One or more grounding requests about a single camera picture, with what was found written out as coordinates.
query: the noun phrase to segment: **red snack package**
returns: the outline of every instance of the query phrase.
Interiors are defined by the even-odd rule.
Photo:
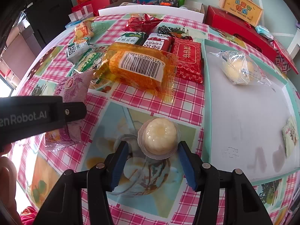
[[[177,38],[174,40],[171,52],[178,56],[176,77],[202,84],[201,44]]]
[[[149,34],[162,21],[163,19],[157,19],[146,13],[133,14],[123,30],[131,32],[145,32]]]
[[[171,36],[151,33],[148,39],[143,44],[143,46],[168,52],[171,43],[172,43]]]

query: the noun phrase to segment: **purple snack package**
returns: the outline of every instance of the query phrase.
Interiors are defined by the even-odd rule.
[[[61,96],[63,102],[84,102],[89,89],[93,71],[86,71],[61,80],[55,87],[55,96]],[[64,147],[74,144],[80,144],[81,141],[81,120],[67,123],[60,129],[46,132],[45,148],[48,151],[55,152]]]

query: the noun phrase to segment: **red label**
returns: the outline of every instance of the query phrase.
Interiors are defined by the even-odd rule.
[[[71,88],[73,83],[74,83],[74,78],[69,79],[66,83],[66,89]]]
[[[187,45],[180,43],[178,46],[178,61],[185,63],[195,64],[196,63],[196,47],[193,45]]]

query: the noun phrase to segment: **barcode label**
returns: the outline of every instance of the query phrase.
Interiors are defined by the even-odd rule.
[[[148,76],[162,82],[165,63],[161,60],[141,54],[127,52],[119,62],[119,68]]]

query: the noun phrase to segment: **orange snack bag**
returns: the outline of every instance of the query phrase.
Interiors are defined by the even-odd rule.
[[[173,102],[176,62],[177,57],[169,52],[114,43],[109,47],[102,67],[108,63],[116,81]]]
[[[79,41],[85,37],[90,39],[94,36],[94,33],[92,32],[92,22],[92,20],[85,20],[75,27],[75,37],[73,42]]]

